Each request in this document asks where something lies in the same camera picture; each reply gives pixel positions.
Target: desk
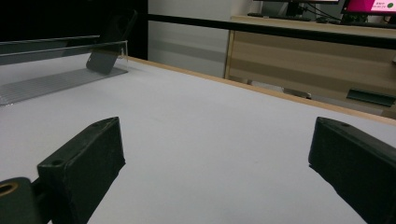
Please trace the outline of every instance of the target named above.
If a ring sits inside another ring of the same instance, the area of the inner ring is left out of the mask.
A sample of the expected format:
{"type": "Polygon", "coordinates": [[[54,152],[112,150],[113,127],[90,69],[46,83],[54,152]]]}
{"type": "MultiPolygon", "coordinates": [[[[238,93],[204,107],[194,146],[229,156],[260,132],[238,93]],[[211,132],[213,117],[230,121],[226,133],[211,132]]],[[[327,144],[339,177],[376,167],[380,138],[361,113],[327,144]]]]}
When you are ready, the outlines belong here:
{"type": "Polygon", "coordinates": [[[90,223],[364,223],[308,167],[315,120],[347,122],[396,147],[395,120],[130,65],[124,75],[1,107],[0,179],[36,179],[50,153],[118,116],[126,165],[90,223]]]}
{"type": "Polygon", "coordinates": [[[396,118],[396,105],[347,99],[350,89],[396,96],[396,65],[392,63],[396,30],[246,16],[232,17],[232,21],[277,28],[287,36],[231,31],[227,79],[242,78],[309,92],[381,109],[396,118]],[[381,46],[385,40],[392,44],[381,46]]]}

